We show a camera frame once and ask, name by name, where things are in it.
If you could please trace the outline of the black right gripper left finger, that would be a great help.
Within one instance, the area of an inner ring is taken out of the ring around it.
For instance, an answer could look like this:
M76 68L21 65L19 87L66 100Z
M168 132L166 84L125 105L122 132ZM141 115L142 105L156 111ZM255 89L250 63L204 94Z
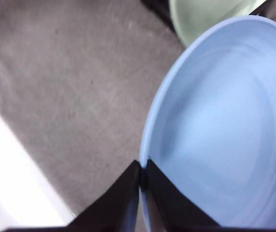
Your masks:
M71 232L133 232L139 202L140 164L134 160L111 187L80 213Z

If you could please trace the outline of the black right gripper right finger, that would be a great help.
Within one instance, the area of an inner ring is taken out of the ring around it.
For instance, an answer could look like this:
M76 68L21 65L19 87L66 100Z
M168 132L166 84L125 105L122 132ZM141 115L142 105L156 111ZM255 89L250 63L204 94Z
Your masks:
M218 229L220 225L185 197L160 168L146 165L146 202L151 229Z

